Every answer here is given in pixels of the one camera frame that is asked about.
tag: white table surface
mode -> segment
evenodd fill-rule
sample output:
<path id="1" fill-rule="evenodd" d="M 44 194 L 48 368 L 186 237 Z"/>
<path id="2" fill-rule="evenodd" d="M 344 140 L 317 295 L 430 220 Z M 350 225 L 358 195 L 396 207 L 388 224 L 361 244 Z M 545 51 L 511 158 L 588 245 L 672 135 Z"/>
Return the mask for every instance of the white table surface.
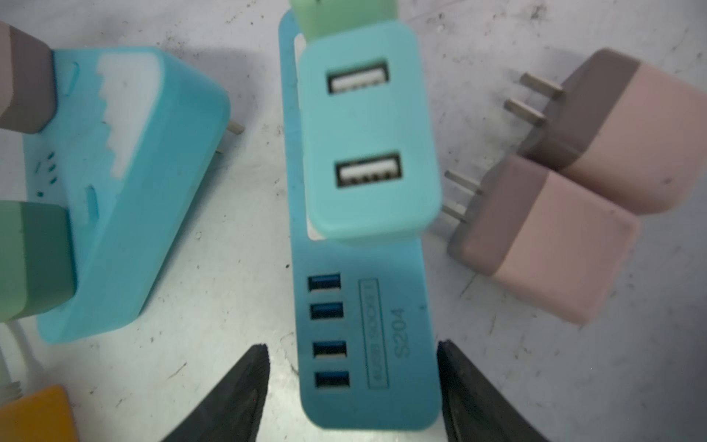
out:
<path id="1" fill-rule="evenodd" d="M 143 314 L 47 346 L 33 319 L 0 326 L 26 392 L 61 383 L 83 442 L 158 441 L 252 344 L 271 358 L 260 441 L 441 441 L 323 431 L 298 396 L 277 25 L 285 0 L 3 0 L 0 19 L 55 48 L 158 45 L 221 83 L 233 119 Z M 529 127 L 504 113 L 526 70 L 561 81 L 610 46 L 707 90 L 704 0 L 402 0 L 417 32 L 442 168 L 480 177 Z M 542 102 L 532 97 L 530 103 Z M 24 199 L 16 134 L 0 133 L 0 197 Z M 466 203 L 445 185 L 445 196 Z M 646 217 L 599 320 L 521 303 L 452 261 L 441 216 L 423 239 L 437 339 L 452 339 L 553 441 L 707 438 L 707 177 Z M 20 351 L 16 339 L 24 348 Z"/>

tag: metal prong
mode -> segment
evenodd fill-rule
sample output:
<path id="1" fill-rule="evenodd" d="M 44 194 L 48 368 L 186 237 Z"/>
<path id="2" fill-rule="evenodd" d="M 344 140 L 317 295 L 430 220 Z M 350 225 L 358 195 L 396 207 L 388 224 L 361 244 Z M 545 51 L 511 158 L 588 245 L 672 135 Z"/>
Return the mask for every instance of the metal prong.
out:
<path id="1" fill-rule="evenodd" d="M 503 108 L 514 114 L 516 117 L 529 122 L 535 127 L 541 127 L 547 121 L 547 118 L 545 118 L 545 115 L 543 115 L 542 112 L 533 109 L 525 103 L 514 100 L 513 98 L 506 100 L 503 104 Z"/>
<path id="2" fill-rule="evenodd" d="M 229 132 L 233 132 L 236 135 L 241 135 L 243 131 L 245 131 L 245 128 L 238 124 L 235 121 L 228 121 L 228 126 L 226 126 L 226 130 Z"/>
<path id="3" fill-rule="evenodd" d="M 562 86 L 559 84 L 546 80 L 545 78 L 535 76 L 530 72 L 526 72 L 522 77 L 520 77 L 520 84 L 527 88 L 531 88 L 537 93 L 545 95 L 550 100 L 557 100 L 564 93 Z"/>
<path id="4" fill-rule="evenodd" d="M 484 194 L 484 191 L 481 190 L 481 183 L 474 181 L 471 178 L 467 178 L 460 173 L 456 173 L 454 170 L 447 170 L 444 172 L 444 176 L 449 181 L 456 182 L 458 185 L 462 186 L 471 193 L 475 193 L 477 195 Z"/>
<path id="5" fill-rule="evenodd" d="M 453 209 L 447 202 L 442 204 L 442 213 L 447 214 L 452 218 L 461 221 L 462 223 L 468 222 L 467 219 L 464 217 L 464 214 L 461 214 L 456 209 Z"/>

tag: orange object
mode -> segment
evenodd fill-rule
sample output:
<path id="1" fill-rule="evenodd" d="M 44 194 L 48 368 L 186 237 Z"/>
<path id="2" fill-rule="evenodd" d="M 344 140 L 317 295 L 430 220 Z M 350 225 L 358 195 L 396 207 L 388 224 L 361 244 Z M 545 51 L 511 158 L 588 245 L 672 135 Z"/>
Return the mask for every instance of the orange object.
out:
<path id="1" fill-rule="evenodd" d="M 78 442 L 69 397 L 54 385 L 0 408 L 2 442 Z"/>

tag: light green charger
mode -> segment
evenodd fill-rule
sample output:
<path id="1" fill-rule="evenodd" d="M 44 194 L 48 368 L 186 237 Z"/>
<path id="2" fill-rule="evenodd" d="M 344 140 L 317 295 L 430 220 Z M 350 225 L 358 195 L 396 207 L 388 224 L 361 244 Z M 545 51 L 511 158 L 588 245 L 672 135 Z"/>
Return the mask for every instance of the light green charger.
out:
<path id="1" fill-rule="evenodd" d="M 66 210 L 0 201 L 0 322 L 50 310 L 74 288 Z"/>
<path id="2" fill-rule="evenodd" d="M 308 42 L 345 30 L 397 19 L 397 0 L 290 0 Z"/>

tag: usb port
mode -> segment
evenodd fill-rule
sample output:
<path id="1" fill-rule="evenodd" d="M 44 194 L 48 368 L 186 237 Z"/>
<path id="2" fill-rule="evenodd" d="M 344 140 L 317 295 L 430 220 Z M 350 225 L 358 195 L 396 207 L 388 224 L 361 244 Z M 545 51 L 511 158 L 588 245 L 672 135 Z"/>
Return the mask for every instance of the usb port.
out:
<path id="1" fill-rule="evenodd" d="M 323 274 L 309 277 L 307 283 L 310 291 L 341 290 L 341 274 Z"/>
<path id="2" fill-rule="evenodd" d="M 336 319 L 344 317 L 344 303 L 322 303 L 310 305 L 312 319 Z"/>
<path id="3" fill-rule="evenodd" d="M 351 187 L 400 178 L 402 178 L 402 167 L 400 155 L 397 153 L 337 163 L 337 187 Z"/>
<path id="4" fill-rule="evenodd" d="M 320 371 L 314 373 L 317 388 L 348 388 L 348 371 Z"/>
<path id="5" fill-rule="evenodd" d="M 387 63 L 376 62 L 365 67 L 330 74 L 327 80 L 329 94 L 334 95 L 387 83 L 389 79 Z"/>
<path id="6" fill-rule="evenodd" d="M 312 344 L 315 358 L 346 357 L 346 341 L 326 341 Z"/>

